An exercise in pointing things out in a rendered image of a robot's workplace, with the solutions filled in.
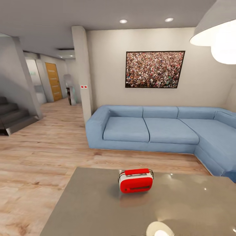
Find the radio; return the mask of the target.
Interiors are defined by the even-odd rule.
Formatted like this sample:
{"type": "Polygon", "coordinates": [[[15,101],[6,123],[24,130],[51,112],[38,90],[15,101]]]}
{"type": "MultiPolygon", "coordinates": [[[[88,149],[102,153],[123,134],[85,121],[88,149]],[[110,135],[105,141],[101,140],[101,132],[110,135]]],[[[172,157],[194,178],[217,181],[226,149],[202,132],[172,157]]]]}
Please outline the radio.
{"type": "Polygon", "coordinates": [[[153,179],[149,169],[132,169],[122,172],[118,182],[123,193],[133,193],[150,190],[153,179]]]}

